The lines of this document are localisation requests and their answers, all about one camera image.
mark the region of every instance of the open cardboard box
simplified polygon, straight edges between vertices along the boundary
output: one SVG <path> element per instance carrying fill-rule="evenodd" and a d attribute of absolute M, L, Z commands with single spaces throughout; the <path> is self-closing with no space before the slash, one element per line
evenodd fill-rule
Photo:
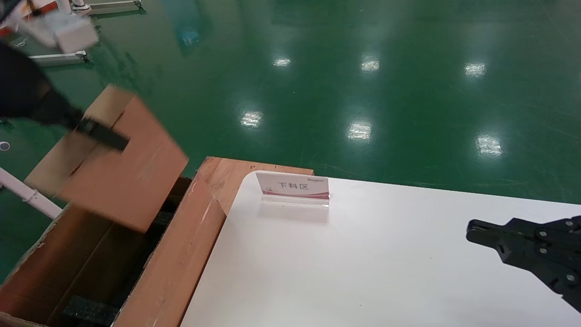
<path fill-rule="evenodd" d="M 67 133 L 25 180 L 69 206 L 0 286 L 0 326 L 77 326 L 78 298 L 116 327 L 178 326 L 226 215 L 203 178 L 180 177 L 187 157 L 137 96 L 109 86 L 85 115 L 130 141 Z"/>
<path fill-rule="evenodd" d="M 73 296 L 120 307 L 114 327 L 179 326 L 226 215 L 198 175 L 162 211 L 177 201 L 167 229 L 145 234 L 68 206 L 0 288 L 0 326 L 76 326 Z"/>

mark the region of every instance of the white table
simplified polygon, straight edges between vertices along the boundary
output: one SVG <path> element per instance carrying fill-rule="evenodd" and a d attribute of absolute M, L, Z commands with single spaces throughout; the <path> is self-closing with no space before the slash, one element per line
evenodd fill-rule
<path fill-rule="evenodd" d="M 465 238 L 471 219 L 549 222 L 581 206 L 343 179 L 329 189 L 326 217 L 262 202 L 246 176 L 181 326 L 581 325 L 532 273 Z"/>

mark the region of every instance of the green epoxy floor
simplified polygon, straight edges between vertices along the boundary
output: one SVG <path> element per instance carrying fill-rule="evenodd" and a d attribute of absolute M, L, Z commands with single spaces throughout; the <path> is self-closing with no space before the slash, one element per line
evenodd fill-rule
<path fill-rule="evenodd" d="M 85 108 L 108 83 L 137 92 L 190 157 L 187 175 L 214 155 L 581 204 L 578 0 L 144 0 L 144 9 L 95 19 L 92 64 L 46 71 Z M 12 148 L 0 166 L 24 179 L 62 133 L 2 127 Z M 1 192 L 0 280 L 48 223 Z"/>

